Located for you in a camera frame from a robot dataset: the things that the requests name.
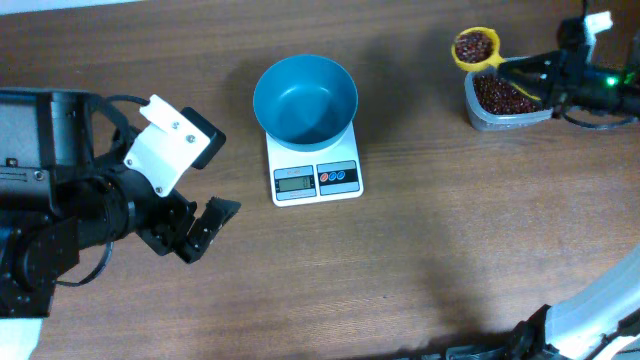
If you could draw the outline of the clear plastic container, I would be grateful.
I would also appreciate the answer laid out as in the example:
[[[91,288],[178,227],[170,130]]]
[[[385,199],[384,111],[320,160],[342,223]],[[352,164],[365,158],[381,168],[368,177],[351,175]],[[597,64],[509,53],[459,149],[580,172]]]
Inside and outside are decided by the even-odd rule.
[[[494,73],[495,70],[489,68],[480,72],[469,72],[465,77],[465,104],[470,123],[474,129],[478,131],[510,130],[532,126],[551,118],[551,109],[508,115],[496,115],[487,112],[479,103],[473,80],[476,75],[491,75]]]

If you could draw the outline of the yellow plastic measuring scoop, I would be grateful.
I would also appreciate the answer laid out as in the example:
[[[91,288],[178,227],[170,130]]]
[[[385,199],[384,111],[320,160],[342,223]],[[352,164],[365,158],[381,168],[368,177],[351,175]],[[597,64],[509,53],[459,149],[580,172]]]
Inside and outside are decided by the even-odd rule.
[[[455,64],[465,72],[480,72],[506,62],[500,51],[500,38],[494,29],[471,27],[460,32],[451,45]]]

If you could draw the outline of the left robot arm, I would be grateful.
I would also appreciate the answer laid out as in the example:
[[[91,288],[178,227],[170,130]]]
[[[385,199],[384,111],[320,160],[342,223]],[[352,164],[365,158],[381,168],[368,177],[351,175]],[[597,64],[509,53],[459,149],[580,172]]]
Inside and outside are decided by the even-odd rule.
[[[212,197],[204,208],[177,191],[226,137],[190,107],[140,99],[144,128],[122,97],[79,90],[1,92],[1,355],[35,350],[55,290],[83,250],[102,247],[102,272],[118,240],[138,235],[156,254],[198,261],[239,211]]]

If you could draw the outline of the red beans in scoop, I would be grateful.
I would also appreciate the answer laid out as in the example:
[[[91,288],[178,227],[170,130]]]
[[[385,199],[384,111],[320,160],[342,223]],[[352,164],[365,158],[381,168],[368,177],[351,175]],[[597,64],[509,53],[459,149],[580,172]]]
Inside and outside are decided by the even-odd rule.
[[[464,63],[479,63],[488,59],[494,52],[494,42],[481,31],[472,31],[460,35],[454,43],[457,58]]]

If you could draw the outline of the blue plastic bowl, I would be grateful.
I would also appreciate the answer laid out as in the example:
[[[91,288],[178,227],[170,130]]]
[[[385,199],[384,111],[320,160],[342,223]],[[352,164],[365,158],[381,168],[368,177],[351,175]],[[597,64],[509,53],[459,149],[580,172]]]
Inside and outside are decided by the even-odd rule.
[[[343,136],[357,114],[359,94],[342,65],[320,55],[299,54],[262,74],[252,105],[256,120],[276,142],[314,152]]]

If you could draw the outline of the white digital kitchen scale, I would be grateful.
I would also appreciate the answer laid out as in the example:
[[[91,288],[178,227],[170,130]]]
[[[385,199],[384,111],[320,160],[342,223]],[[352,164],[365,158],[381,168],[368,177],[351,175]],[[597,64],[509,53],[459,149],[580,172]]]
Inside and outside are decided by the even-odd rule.
[[[314,152],[288,149],[266,135],[272,201],[277,207],[358,198],[364,193],[354,126]]]

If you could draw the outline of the red adzuki beans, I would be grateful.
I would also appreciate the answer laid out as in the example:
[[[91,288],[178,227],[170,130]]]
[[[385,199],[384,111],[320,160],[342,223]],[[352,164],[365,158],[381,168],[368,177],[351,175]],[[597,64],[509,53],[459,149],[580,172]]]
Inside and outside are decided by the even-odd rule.
[[[475,76],[473,87],[478,103],[491,114],[516,115],[542,110],[530,98],[493,74]]]

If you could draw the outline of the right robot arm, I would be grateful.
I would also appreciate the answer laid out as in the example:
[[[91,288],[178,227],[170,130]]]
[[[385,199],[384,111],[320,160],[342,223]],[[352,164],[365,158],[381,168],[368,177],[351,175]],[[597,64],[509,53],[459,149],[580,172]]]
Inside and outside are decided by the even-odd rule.
[[[498,75],[563,115],[568,108],[639,118],[639,88],[625,74],[557,50],[497,67]],[[573,297],[541,307],[513,330],[506,359],[611,359],[639,340],[639,249]]]

